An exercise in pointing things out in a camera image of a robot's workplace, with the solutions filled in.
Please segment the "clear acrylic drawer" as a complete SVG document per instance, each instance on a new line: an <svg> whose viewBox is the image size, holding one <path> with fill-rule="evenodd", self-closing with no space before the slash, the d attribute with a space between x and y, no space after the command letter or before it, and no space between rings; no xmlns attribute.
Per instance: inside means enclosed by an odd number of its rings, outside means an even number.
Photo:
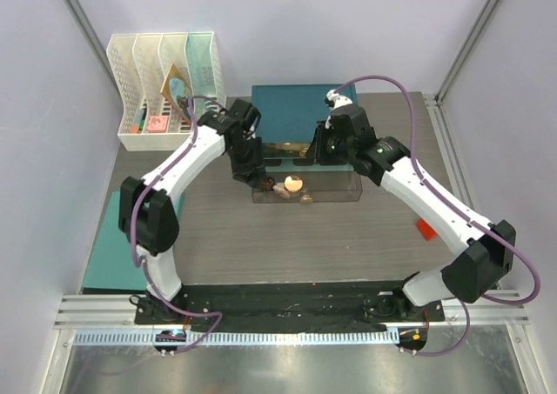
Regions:
<svg viewBox="0 0 557 394"><path fill-rule="evenodd" d="M284 199L274 191L252 191L255 204L285 203L348 203L358 202L362 195L360 175L349 165L312 164L303 158L268 158L265 160L266 172L277 184L284 187L289 175L301 177L304 187L297 193L290 193Z"/></svg>
<svg viewBox="0 0 557 394"><path fill-rule="evenodd" d="M264 158L306 158L310 143L263 143Z"/></svg>

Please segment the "small black jar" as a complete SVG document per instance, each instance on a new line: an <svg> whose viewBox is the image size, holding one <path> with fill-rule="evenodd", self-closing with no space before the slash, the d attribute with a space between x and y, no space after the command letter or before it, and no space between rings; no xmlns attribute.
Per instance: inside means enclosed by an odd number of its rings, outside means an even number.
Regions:
<svg viewBox="0 0 557 394"><path fill-rule="evenodd" d="M273 177L267 177L261 184L260 190L263 192L271 192L274 191L274 186L276 185L276 181Z"/></svg>

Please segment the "gold round compact jar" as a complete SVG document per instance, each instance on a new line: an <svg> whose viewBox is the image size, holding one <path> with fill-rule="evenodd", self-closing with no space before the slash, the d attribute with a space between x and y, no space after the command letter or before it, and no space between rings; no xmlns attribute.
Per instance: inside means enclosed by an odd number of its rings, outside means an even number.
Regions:
<svg viewBox="0 0 557 394"><path fill-rule="evenodd" d="M304 181L301 177L289 175L284 180L284 188L289 193L297 193L304 187Z"/></svg>

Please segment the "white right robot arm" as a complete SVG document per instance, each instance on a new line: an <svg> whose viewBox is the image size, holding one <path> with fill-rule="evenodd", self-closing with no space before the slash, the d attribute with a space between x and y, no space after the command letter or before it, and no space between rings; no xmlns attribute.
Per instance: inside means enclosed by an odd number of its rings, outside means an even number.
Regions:
<svg viewBox="0 0 557 394"><path fill-rule="evenodd" d="M414 319L426 304L444 298L473 303L512 269L513 253L505 245L514 243L516 231L509 222L493 224L444 187L435 196L428 188L435 180L412 163L410 150L396 138L378 138L362 107L348 99L330 107L307 156L323 165L351 165L407 204L455 256L445 266L406 279L393 298L398 317Z"/></svg>

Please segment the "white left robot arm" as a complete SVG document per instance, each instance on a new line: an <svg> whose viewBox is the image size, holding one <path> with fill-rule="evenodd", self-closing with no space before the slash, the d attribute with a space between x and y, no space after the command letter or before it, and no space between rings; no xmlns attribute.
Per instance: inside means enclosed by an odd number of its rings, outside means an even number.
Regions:
<svg viewBox="0 0 557 394"><path fill-rule="evenodd" d="M230 159L234 180L255 190L268 185L263 143L256 136L260 120L259 110L242 99L228 109L209 110L192 121L189 138L157 168L121 184L118 228L131 244L132 262L144 269L147 290L158 298L156 314L168 324L185 313L173 255L180 230L175 205L204 168L223 155Z"/></svg>

